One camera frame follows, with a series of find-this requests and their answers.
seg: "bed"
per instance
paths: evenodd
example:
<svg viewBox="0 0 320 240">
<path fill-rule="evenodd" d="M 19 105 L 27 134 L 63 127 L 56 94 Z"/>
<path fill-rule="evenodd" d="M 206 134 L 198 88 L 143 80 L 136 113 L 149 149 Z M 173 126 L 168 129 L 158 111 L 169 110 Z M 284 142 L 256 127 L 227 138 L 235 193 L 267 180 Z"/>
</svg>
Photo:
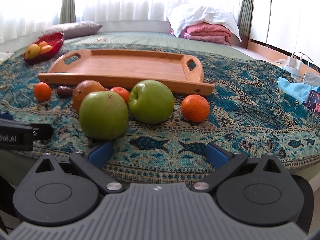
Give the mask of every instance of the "bed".
<svg viewBox="0 0 320 240">
<path fill-rule="evenodd" d="M 24 49 L 0 65 L 0 111 L 15 120 L 51 123 L 51 141 L 34 142 L 30 152 L 0 150 L 0 175 L 18 185 L 37 158 L 45 152 L 67 156 L 95 145 L 78 125 L 70 99 L 50 102 L 33 98 L 36 73 L 45 72 L 62 54 L 81 48 L 128 48 L 192 54 L 204 66 L 205 82 L 216 89 L 208 97 L 212 113 L 195 125 L 181 115 L 183 99 L 175 95 L 173 115 L 158 126 L 144 126 L 133 118 L 125 135 L 114 141 L 114 155 L 104 171 L 124 182 L 191 184 L 214 168 L 204 157 L 205 145 L 213 141 L 226 150 L 260 157 L 275 153 L 289 171 L 310 180 L 320 170 L 319 119 L 294 98 L 277 88 L 286 71 L 255 60 L 228 45 L 177 39 L 167 33 L 99 33 L 65 41 L 52 60 L 27 67 Z"/>
</svg>

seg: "green apple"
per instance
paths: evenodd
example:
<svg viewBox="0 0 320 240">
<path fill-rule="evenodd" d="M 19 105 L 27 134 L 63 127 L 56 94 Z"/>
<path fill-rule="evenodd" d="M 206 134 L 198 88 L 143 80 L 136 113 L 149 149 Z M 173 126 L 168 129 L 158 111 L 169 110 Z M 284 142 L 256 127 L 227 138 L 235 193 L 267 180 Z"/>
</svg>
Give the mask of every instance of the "green apple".
<svg viewBox="0 0 320 240">
<path fill-rule="evenodd" d="M 144 80 L 136 84 L 129 96 L 129 109 L 139 122 L 158 124 L 173 111 L 174 97 L 170 89 L 159 81 Z"/>
<path fill-rule="evenodd" d="M 93 139 L 116 139 L 128 125 L 127 104 L 116 92 L 91 92 L 81 102 L 79 122 L 83 132 Z"/>
</svg>

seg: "green curtain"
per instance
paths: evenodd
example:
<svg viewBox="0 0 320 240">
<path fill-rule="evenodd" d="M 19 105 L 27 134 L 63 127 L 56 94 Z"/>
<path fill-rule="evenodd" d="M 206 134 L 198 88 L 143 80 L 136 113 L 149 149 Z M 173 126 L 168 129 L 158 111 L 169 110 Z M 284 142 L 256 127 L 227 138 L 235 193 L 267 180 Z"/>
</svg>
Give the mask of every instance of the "green curtain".
<svg viewBox="0 0 320 240">
<path fill-rule="evenodd" d="M 59 23 L 76 22 L 75 0 L 62 0 Z"/>
<path fill-rule="evenodd" d="M 238 20 L 241 35 L 249 37 L 252 22 L 253 0 L 243 0 Z"/>
</svg>

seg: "mattress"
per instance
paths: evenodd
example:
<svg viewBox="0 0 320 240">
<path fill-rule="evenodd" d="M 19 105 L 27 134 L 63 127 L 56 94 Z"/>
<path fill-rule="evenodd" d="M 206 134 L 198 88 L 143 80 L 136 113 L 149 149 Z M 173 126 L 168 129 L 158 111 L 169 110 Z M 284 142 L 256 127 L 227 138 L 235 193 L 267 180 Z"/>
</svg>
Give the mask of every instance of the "mattress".
<svg viewBox="0 0 320 240">
<path fill-rule="evenodd" d="M 139 44 L 157 47 L 169 47 L 176 50 L 192 50 L 201 53 L 213 53 L 239 60 L 251 58 L 228 45 L 201 41 L 178 39 L 167 33 L 99 33 L 97 35 L 75 38 L 65 41 L 65 45 L 81 46 L 85 44 Z M 21 55 L 24 48 L 15 52 L 12 59 Z M 36 159 L 33 155 L 17 154 L 12 151 L 0 150 L 0 175 L 13 185 L 18 185 Z M 320 164 L 294 172 L 310 180 L 318 173 Z"/>
</svg>

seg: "tray handle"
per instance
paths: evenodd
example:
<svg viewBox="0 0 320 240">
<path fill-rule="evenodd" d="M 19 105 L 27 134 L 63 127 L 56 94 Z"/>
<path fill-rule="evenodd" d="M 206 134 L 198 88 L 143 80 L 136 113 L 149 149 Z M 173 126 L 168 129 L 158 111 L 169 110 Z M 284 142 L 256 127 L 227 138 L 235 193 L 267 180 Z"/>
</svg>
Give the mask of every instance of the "tray handle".
<svg viewBox="0 0 320 240">
<path fill-rule="evenodd" d="M 193 70 L 189 69 L 189 64 L 191 62 L 196 64 L 196 67 Z M 184 55 L 182 58 L 182 68 L 186 75 L 186 79 L 191 82 L 203 82 L 204 74 L 203 68 L 200 60 L 197 57 L 192 55 Z"/>
<path fill-rule="evenodd" d="M 79 58 L 70 63 L 66 64 L 64 61 L 67 58 L 70 58 L 74 55 L 77 55 Z M 87 58 L 91 57 L 91 50 L 90 49 L 81 49 L 81 50 L 73 50 L 70 51 L 61 57 L 59 57 L 55 62 L 52 63 L 51 67 L 48 70 L 50 72 L 66 72 L 68 69 L 72 68 L 74 65 L 79 64 L 80 62 L 86 60 Z"/>
</svg>

